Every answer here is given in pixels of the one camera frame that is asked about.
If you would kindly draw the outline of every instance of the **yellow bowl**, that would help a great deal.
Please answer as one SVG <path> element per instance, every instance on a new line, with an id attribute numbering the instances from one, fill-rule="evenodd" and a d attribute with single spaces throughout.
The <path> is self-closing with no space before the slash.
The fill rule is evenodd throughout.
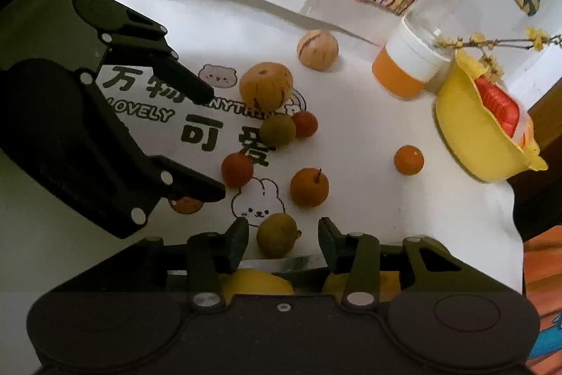
<path id="1" fill-rule="evenodd" d="M 486 69 L 457 50 L 449 78 L 437 95 L 436 121 L 452 153 L 476 178 L 501 181 L 524 170 L 546 170 L 535 140 L 523 149 L 482 104 L 474 79 Z"/>

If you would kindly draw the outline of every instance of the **orange fruit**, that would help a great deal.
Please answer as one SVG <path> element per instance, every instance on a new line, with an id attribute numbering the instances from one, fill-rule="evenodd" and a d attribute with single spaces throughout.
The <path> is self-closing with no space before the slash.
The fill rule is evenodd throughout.
<path id="1" fill-rule="evenodd" d="M 297 139 L 312 137 L 318 131 L 318 120 L 310 112 L 297 112 L 291 118 L 297 126 Z"/>
<path id="2" fill-rule="evenodd" d="M 224 158 L 220 170 L 227 186 L 241 188 L 254 175 L 254 164 L 245 154 L 232 153 Z"/>
<path id="3" fill-rule="evenodd" d="M 328 198 L 329 192 L 330 183 L 322 169 L 301 169 L 290 181 L 290 197 L 302 207 L 317 207 Z"/>
<path id="4" fill-rule="evenodd" d="M 203 208 L 203 202 L 190 197 L 182 197 L 177 201 L 168 200 L 170 207 L 182 215 L 191 215 L 199 212 Z"/>
<path id="5" fill-rule="evenodd" d="M 423 169 L 422 152 L 412 145 L 405 145 L 394 155 L 394 165 L 404 175 L 415 175 Z"/>

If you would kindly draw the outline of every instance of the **screw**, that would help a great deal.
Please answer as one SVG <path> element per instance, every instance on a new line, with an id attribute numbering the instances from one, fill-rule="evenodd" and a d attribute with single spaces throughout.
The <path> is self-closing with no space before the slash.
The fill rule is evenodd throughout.
<path id="1" fill-rule="evenodd" d="M 220 297 L 214 292 L 200 292 L 193 296 L 193 303 L 199 307 L 214 307 L 220 302 Z"/>
<path id="2" fill-rule="evenodd" d="M 142 225 L 146 222 L 146 215 L 141 208 L 135 207 L 131 210 L 131 218 L 135 224 Z"/>
<path id="3" fill-rule="evenodd" d="M 356 307 L 366 307 L 367 305 L 371 305 L 375 301 L 375 297 L 368 292 L 352 292 L 347 297 L 347 302 L 351 305 L 355 305 Z"/>
<path id="4" fill-rule="evenodd" d="M 174 177 L 172 177 L 172 174 L 169 173 L 167 170 L 162 170 L 162 173 L 160 174 L 160 178 L 166 185 L 171 185 L 174 182 Z"/>
<path id="5" fill-rule="evenodd" d="M 80 74 L 80 81 L 85 85 L 91 85 L 94 78 L 88 72 L 82 72 Z"/>
<path id="6" fill-rule="evenodd" d="M 279 311 L 290 311 L 291 308 L 292 307 L 289 304 L 279 304 L 279 305 L 277 305 L 277 310 L 279 310 Z"/>

